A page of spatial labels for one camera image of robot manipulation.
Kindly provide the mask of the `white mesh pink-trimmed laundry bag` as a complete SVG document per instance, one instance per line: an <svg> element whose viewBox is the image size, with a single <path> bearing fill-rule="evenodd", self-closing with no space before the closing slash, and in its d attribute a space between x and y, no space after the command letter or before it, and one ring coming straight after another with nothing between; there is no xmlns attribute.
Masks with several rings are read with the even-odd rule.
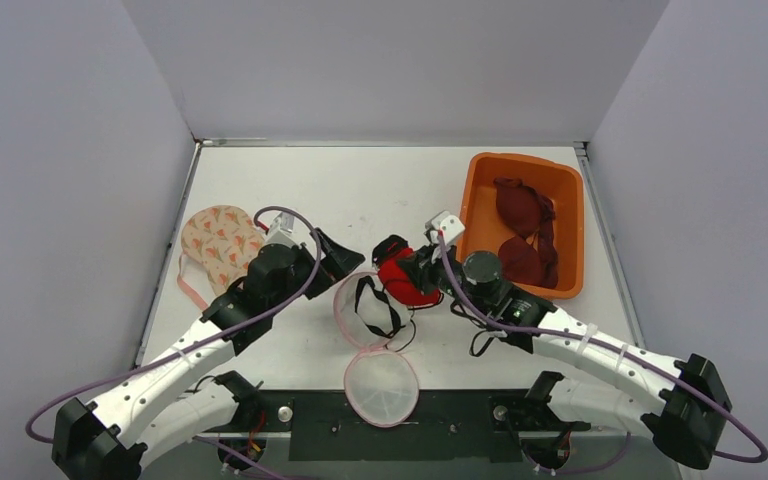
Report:
<svg viewBox="0 0 768 480"><path fill-rule="evenodd" d="M399 351L415 337L412 312L370 271L343 280L332 312L340 333L357 350L343 375L349 405L374 427L403 423L419 400L416 372Z"/></svg>

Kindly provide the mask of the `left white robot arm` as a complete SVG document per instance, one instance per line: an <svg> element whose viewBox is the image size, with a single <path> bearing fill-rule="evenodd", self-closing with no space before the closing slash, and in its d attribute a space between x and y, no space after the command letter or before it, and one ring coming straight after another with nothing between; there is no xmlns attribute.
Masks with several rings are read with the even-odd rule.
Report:
<svg viewBox="0 0 768 480"><path fill-rule="evenodd" d="M136 479L179 444L228 425L242 431L265 414L257 387L235 371L215 368L265 335L294 299L313 299L361 266L363 254L320 229L322 257L304 245L269 241L162 355L165 364L140 370L84 403L73 398L56 414L52 460L70 479Z"/></svg>

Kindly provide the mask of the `floral beige bra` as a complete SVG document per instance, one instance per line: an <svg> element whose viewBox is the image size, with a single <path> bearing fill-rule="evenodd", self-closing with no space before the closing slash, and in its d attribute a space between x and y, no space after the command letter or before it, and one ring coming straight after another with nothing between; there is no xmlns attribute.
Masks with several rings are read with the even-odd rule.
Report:
<svg viewBox="0 0 768 480"><path fill-rule="evenodd" d="M187 282L185 267L199 266L218 296L247 274L250 262L264 244L263 234L243 209L215 205L200 210L181 229L177 285L194 305L204 310L208 302Z"/></svg>

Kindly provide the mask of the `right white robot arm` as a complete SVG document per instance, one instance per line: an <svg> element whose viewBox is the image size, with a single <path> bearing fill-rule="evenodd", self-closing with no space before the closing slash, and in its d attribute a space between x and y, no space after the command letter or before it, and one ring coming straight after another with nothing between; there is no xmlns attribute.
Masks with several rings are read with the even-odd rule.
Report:
<svg viewBox="0 0 768 480"><path fill-rule="evenodd" d="M647 436L668 458L697 470L724 455L718 444L734 420L732 403L709 359L647 352L603 333L505 279L491 252L475 252L460 263L428 245L395 265L414 288L449 295L508 344L602 381L593 391L577 385L563 394L529 396L525 414L535 427L548 429L561 419L611 426Z"/></svg>

